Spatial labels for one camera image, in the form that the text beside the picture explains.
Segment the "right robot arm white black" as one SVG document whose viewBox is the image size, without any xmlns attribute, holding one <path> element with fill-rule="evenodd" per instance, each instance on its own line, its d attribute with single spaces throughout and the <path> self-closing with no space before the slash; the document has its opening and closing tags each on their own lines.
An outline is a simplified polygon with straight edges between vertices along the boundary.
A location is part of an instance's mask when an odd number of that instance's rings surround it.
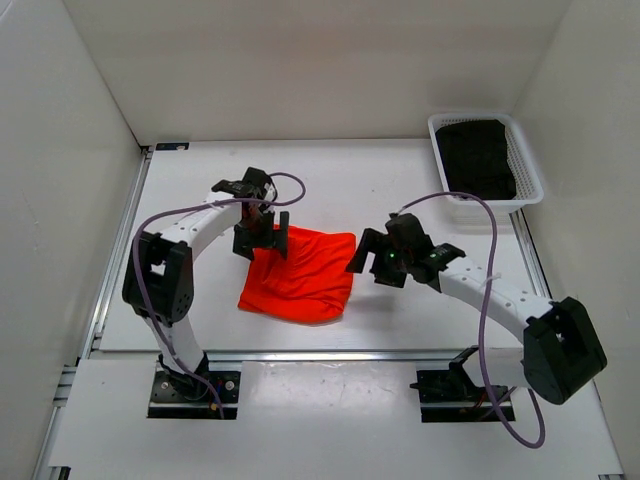
<svg viewBox="0 0 640 480">
<path fill-rule="evenodd" d="M 404 286 L 408 277 L 458 299 L 506 329 L 517 348 L 464 350 L 449 364 L 449 387 L 470 400 L 493 376 L 498 388 L 530 388 L 542 399 L 562 405 L 608 363 L 586 307 L 567 297 L 561 301 L 521 290 L 499 278 L 449 243 L 436 245 L 418 218 L 393 216 L 379 232 L 364 230 L 349 273 L 362 273 L 368 259 L 377 284 Z"/>
</svg>

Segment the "orange shorts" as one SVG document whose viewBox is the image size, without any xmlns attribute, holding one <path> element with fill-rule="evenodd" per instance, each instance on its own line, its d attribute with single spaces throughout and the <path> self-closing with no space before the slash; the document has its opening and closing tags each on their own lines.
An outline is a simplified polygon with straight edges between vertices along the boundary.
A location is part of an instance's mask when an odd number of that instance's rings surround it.
<svg viewBox="0 0 640 480">
<path fill-rule="evenodd" d="M 355 250 L 351 232 L 291 226 L 286 258 L 275 250 L 255 253 L 237 307 L 303 325 L 334 321 L 351 295 L 353 275 L 346 267 Z"/>
</svg>

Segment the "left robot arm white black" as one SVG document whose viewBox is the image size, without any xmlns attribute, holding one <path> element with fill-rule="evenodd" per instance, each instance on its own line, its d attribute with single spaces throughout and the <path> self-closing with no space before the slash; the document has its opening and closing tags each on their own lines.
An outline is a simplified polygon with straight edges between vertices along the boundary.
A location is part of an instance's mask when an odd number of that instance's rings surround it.
<svg viewBox="0 0 640 480">
<path fill-rule="evenodd" d="M 249 261 L 260 250 L 288 254 L 289 214 L 278 199 L 274 177 L 250 167 L 239 180 L 220 180 L 198 205 L 158 213 L 131 240 L 123 301 L 152 330 L 159 363 L 169 384 L 188 400 L 215 398 L 209 360 L 188 318 L 194 300 L 194 263 L 215 240 L 232 232 L 232 251 Z M 172 216 L 170 226 L 149 226 Z"/>
</svg>

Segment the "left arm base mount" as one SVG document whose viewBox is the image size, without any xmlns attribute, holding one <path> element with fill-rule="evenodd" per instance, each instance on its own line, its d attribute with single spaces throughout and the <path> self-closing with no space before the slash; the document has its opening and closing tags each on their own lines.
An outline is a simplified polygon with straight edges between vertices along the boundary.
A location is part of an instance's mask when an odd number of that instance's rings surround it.
<svg viewBox="0 0 640 480">
<path fill-rule="evenodd" d="M 241 371 L 212 365 L 203 377 L 216 391 L 220 402 L 201 381 L 186 376 L 178 381 L 160 366 L 156 367 L 149 394 L 147 417 L 171 420 L 236 420 Z"/>
</svg>

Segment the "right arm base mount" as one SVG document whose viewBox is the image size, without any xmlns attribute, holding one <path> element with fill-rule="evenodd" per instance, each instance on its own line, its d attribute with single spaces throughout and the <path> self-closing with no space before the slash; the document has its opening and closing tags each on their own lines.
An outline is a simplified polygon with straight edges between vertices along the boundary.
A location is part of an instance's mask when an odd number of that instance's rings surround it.
<svg viewBox="0 0 640 480">
<path fill-rule="evenodd" d="M 499 422 L 484 384 L 475 384 L 463 364 L 478 350 L 463 350 L 446 369 L 421 367 L 410 388 L 418 392 L 421 422 L 424 424 L 462 424 Z"/>
</svg>

